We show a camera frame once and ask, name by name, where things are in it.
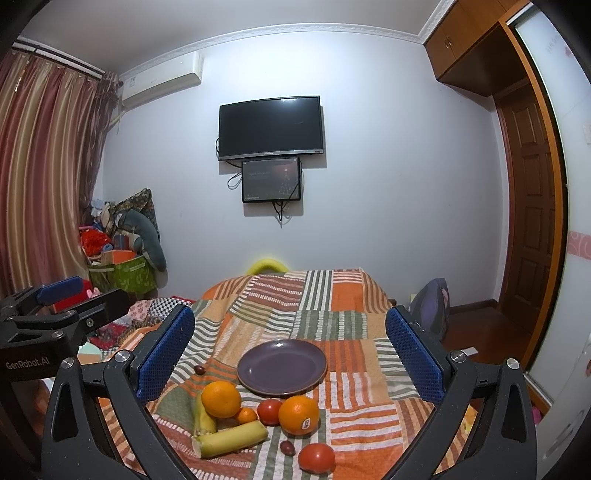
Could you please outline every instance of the orange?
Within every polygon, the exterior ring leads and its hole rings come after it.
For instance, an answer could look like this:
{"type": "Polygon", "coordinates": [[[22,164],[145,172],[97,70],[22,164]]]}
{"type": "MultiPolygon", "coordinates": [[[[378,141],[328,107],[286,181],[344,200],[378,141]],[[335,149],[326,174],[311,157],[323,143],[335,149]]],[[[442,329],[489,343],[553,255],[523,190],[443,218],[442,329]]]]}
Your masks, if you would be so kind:
{"type": "Polygon", "coordinates": [[[258,417],[256,416],[256,412],[252,408],[242,407],[236,415],[236,419],[240,423],[240,425],[242,425],[244,423],[250,423],[252,421],[258,420],[258,417]]]}
{"type": "Polygon", "coordinates": [[[292,435],[305,435],[316,429],[320,420],[318,403],[304,395],[290,397],[279,409],[281,427],[292,435]]]}
{"type": "Polygon", "coordinates": [[[229,419],[240,410],[242,399],[235,385],[217,381],[205,386],[201,393],[201,402],[205,411],[212,417],[229,419]]]}

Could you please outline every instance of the purple plate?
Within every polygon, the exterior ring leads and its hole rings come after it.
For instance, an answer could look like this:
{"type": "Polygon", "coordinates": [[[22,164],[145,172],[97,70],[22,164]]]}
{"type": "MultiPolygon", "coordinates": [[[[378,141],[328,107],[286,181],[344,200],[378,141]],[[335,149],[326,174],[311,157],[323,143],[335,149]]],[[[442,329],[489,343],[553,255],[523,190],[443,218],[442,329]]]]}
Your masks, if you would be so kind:
{"type": "Polygon", "coordinates": [[[238,362],[238,380],[265,397],[284,397],[315,387],[326,374],[326,357],[303,340],[273,340],[250,349],[238,362]]]}

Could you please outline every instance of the wooden cabinet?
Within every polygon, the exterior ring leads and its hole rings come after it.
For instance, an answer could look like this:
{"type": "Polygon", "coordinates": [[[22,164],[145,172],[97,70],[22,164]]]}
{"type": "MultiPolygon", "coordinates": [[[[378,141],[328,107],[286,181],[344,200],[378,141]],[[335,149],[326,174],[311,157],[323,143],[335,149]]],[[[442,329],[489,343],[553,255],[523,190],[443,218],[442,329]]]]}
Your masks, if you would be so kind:
{"type": "Polygon", "coordinates": [[[480,35],[488,32],[506,12],[499,0],[459,0],[468,16],[474,20],[480,35]]]}
{"type": "Polygon", "coordinates": [[[435,77],[483,96],[521,80],[523,65],[499,23],[517,1],[457,0],[425,44],[435,77]]]}
{"type": "Polygon", "coordinates": [[[435,30],[427,44],[425,45],[427,54],[433,65],[435,77],[439,78],[456,61],[452,52],[447,34],[443,28],[435,30]]]}
{"type": "Polygon", "coordinates": [[[499,0],[499,3],[503,6],[505,11],[507,11],[517,3],[517,0],[499,0]]]}
{"type": "Polygon", "coordinates": [[[517,0],[457,0],[425,47],[439,79],[517,0]]]}
{"type": "Polygon", "coordinates": [[[482,33],[476,28],[473,19],[466,13],[462,3],[458,2],[443,20],[444,30],[456,59],[464,55],[476,43],[482,33]]]}

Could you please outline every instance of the tomato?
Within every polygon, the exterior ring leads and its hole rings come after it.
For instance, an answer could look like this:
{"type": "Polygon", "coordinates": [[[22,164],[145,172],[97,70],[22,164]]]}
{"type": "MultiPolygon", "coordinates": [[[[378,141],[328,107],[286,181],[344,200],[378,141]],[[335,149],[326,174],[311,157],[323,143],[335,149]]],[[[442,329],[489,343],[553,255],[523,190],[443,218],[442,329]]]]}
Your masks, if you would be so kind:
{"type": "Polygon", "coordinates": [[[325,443],[306,445],[297,456],[302,470],[321,475],[332,472],[336,466],[335,451],[325,443]]]}
{"type": "Polygon", "coordinates": [[[261,423],[267,427],[279,425],[279,408],[283,405],[281,400],[270,398],[259,403],[256,412],[261,423]]]}

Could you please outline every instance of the light switch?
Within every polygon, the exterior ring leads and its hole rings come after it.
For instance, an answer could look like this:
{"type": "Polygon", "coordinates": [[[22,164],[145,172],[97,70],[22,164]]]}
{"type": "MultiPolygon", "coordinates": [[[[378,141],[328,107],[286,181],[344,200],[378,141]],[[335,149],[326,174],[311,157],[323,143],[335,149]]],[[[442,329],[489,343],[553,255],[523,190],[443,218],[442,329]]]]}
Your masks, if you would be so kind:
{"type": "Polygon", "coordinates": [[[585,140],[587,141],[587,145],[591,145],[591,124],[583,125],[583,130],[585,131],[585,140]]]}

